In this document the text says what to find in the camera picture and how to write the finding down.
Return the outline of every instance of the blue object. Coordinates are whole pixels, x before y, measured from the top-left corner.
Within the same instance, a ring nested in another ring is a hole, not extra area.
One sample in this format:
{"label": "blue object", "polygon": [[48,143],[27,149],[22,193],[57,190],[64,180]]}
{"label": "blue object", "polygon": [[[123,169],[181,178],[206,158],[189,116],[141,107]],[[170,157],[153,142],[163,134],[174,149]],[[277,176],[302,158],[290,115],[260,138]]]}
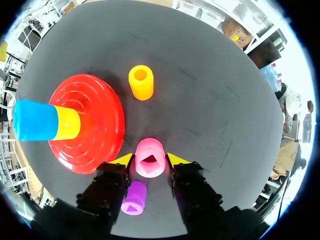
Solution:
{"label": "blue object", "polygon": [[22,141],[45,141],[56,137],[58,113],[53,105],[19,100],[13,111],[15,137]]}
{"label": "blue object", "polygon": [[273,92],[281,91],[281,82],[279,81],[278,73],[276,72],[272,64],[269,64],[261,68],[260,71],[266,79],[266,81],[269,83]]}

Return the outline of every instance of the pink cup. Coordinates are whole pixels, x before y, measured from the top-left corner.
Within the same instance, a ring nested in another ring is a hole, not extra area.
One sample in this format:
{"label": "pink cup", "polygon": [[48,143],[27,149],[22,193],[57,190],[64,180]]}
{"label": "pink cup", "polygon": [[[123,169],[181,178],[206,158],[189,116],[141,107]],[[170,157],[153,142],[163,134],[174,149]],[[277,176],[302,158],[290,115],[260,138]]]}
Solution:
{"label": "pink cup", "polygon": [[155,178],[166,168],[165,150],[157,139],[141,140],[135,151],[135,170],[145,178]]}

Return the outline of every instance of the person's arm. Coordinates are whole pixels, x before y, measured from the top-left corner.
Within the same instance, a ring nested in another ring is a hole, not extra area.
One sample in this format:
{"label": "person's arm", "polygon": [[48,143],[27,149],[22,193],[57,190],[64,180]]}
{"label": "person's arm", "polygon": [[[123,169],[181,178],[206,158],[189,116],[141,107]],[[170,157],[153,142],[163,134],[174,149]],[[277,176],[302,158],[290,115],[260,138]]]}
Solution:
{"label": "person's arm", "polygon": [[285,133],[289,133],[292,129],[293,118],[290,117],[288,114],[285,115],[284,124],[283,124],[283,131]]}
{"label": "person's arm", "polygon": [[289,131],[289,128],[287,127],[287,125],[284,123],[283,124],[283,131],[285,132],[285,133],[289,133],[290,131]]}

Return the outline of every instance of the cardboard box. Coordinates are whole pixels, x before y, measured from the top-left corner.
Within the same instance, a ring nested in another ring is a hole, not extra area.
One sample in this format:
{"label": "cardboard box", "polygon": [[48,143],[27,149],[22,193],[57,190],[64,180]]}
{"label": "cardboard box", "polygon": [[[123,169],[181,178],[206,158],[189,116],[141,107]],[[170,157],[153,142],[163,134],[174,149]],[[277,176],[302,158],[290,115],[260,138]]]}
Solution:
{"label": "cardboard box", "polygon": [[237,44],[240,48],[244,48],[252,40],[250,33],[231,18],[224,21],[222,31],[227,38]]}

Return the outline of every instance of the pink cylinder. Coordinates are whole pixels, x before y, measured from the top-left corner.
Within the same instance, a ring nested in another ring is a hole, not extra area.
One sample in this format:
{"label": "pink cylinder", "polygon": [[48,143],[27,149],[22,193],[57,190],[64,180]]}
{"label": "pink cylinder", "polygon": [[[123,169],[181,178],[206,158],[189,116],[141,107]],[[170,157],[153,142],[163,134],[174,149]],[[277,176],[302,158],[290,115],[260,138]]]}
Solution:
{"label": "pink cylinder", "polygon": [[140,181],[133,181],[128,189],[126,199],[122,202],[121,210],[128,215],[137,216],[145,209],[147,186]]}
{"label": "pink cylinder", "polygon": [[155,138],[141,140],[135,151],[135,170],[145,178],[155,178],[166,168],[165,150]]}

